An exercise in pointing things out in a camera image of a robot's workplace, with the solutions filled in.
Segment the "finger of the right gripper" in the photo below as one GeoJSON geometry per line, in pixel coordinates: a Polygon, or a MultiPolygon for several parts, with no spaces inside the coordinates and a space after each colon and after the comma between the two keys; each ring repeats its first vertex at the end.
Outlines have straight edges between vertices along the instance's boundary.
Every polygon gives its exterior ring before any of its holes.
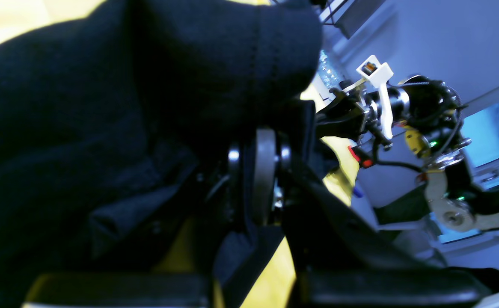
{"type": "Polygon", "coordinates": [[[316,137],[359,139],[365,133],[365,112],[359,105],[358,92],[347,94],[338,88],[329,92],[334,99],[316,113],[316,137]]]}
{"type": "Polygon", "coordinates": [[[386,82],[377,83],[379,91],[379,99],[381,104],[380,125],[383,135],[383,146],[390,148],[392,144],[392,125],[394,123],[394,115],[388,94],[388,86],[386,82]]]}

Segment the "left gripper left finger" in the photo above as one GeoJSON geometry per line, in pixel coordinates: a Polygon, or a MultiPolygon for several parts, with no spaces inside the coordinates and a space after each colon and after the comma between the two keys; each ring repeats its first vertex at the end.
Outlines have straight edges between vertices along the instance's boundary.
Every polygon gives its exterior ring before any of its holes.
{"type": "Polygon", "coordinates": [[[248,225],[248,143],[201,166],[171,199],[82,270],[41,275],[25,308],[239,308],[256,274],[226,261],[230,235],[248,225]]]}

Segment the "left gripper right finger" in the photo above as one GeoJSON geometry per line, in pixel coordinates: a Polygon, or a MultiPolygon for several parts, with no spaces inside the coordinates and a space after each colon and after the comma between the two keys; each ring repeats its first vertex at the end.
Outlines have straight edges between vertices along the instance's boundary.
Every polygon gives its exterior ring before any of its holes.
{"type": "Polygon", "coordinates": [[[296,271],[287,306],[476,306],[490,294],[472,273],[432,267],[384,240],[270,128],[267,223],[280,226],[296,271]]]}

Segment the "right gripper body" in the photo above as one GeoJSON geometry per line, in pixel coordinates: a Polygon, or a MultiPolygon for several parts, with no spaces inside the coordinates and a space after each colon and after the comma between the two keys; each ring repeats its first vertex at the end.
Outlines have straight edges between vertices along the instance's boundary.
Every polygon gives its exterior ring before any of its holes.
{"type": "Polygon", "coordinates": [[[402,120],[403,117],[409,112],[410,98],[407,91],[401,86],[386,86],[385,88],[388,93],[392,120],[387,120],[386,124],[383,124],[381,121],[383,106],[380,99],[380,90],[376,89],[363,94],[365,108],[368,110],[367,113],[365,113],[365,123],[363,125],[364,129],[370,129],[372,126],[378,128],[392,128],[395,121],[402,120]]]}

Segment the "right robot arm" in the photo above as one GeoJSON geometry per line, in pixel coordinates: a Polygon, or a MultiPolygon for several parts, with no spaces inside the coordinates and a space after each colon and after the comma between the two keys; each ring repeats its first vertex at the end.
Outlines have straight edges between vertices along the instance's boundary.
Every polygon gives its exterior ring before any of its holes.
{"type": "Polygon", "coordinates": [[[316,115],[317,135],[359,142],[362,135],[370,133],[370,151],[360,145],[350,149],[362,168],[398,166],[415,171],[430,211],[453,231],[499,230],[499,190],[480,189],[466,166],[462,149],[471,139],[461,133],[466,105],[457,92],[441,80],[422,75],[395,86],[387,83],[386,89],[394,124],[405,130],[406,145],[421,166],[379,158],[379,148],[388,150],[393,142],[382,131],[380,117],[386,107],[380,104],[378,90],[366,93],[361,86],[331,89],[333,101],[316,115]]]}

